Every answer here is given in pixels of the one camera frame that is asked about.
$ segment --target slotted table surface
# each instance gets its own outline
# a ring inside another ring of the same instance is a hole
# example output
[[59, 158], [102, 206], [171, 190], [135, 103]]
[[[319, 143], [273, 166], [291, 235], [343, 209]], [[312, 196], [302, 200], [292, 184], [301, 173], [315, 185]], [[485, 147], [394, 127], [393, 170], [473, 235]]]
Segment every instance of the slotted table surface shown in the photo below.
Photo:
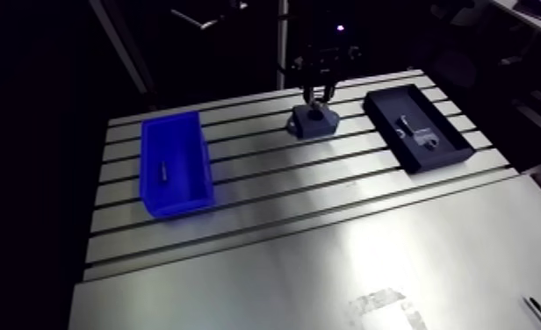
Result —
[[[371, 90], [414, 84], [477, 150], [468, 161], [409, 176], [364, 115]], [[280, 90], [109, 121], [84, 280], [116, 276], [328, 226], [517, 173], [421, 71], [341, 82], [334, 136], [296, 140], [284, 127], [300, 90]], [[155, 220], [139, 199], [141, 121], [199, 111], [217, 204]]]

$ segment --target aluminum table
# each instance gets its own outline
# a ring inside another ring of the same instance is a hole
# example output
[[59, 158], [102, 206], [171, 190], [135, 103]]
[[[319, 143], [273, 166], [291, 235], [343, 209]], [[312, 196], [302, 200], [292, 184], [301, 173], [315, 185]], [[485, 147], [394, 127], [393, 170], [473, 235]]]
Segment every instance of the aluminum table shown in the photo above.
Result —
[[[472, 158], [400, 169], [361, 103], [405, 84], [464, 134]], [[518, 297], [541, 300], [541, 191], [422, 71], [340, 83], [331, 137], [284, 130], [300, 102], [280, 90], [111, 120], [70, 327], [534, 324]], [[155, 220], [138, 198], [141, 121], [182, 111], [200, 111], [217, 205]]]

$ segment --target small metal part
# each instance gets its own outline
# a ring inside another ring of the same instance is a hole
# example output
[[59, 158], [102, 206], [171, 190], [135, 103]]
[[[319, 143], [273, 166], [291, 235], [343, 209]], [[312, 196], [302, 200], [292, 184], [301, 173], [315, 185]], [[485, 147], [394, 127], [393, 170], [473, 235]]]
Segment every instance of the small metal part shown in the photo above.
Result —
[[396, 129], [396, 131], [398, 131], [398, 135], [400, 135], [400, 131], [405, 131], [414, 138], [414, 141], [419, 146], [426, 147], [430, 151], [433, 151], [438, 147], [439, 139], [429, 127], [415, 130], [412, 128], [412, 126], [410, 126], [406, 115], [401, 115], [400, 119], [398, 119], [398, 123], [403, 128], [403, 130]]
[[396, 128], [395, 129], [395, 132], [398, 133], [398, 136], [400, 137], [400, 139], [403, 139], [406, 137], [406, 132], [404, 132], [404, 130], [400, 129], [400, 128]]
[[160, 175], [162, 182], [168, 182], [168, 175], [166, 174], [166, 161], [160, 162]]
[[429, 140], [428, 142], [424, 144], [424, 146], [430, 151], [435, 150], [436, 147], [438, 147], [438, 140], [434, 140], [434, 139]]
[[400, 122], [401, 122], [403, 128], [405, 128], [408, 131], [408, 134], [410, 136], [414, 135], [415, 131], [414, 131], [414, 129], [412, 129], [412, 126], [410, 126], [410, 124], [408, 123], [408, 120], [406, 119], [406, 115], [401, 115]]

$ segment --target blue bin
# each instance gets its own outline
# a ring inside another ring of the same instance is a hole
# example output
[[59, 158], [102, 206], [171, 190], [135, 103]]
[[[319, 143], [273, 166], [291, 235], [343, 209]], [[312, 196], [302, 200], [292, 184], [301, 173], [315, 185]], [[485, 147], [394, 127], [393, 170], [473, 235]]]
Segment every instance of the blue bin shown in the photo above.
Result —
[[215, 204], [209, 152], [198, 112], [143, 122], [140, 196], [155, 218]]

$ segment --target black tray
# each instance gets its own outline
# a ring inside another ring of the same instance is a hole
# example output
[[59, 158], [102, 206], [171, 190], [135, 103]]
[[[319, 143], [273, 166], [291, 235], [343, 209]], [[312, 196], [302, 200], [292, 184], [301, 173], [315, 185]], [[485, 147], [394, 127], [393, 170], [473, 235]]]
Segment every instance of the black tray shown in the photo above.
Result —
[[[414, 85], [369, 92], [363, 108], [408, 173], [441, 168], [475, 153], [463, 135]], [[414, 131], [430, 128], [438, 138], [436, 147], [420, 146], [400, 122], [402, 115]]]

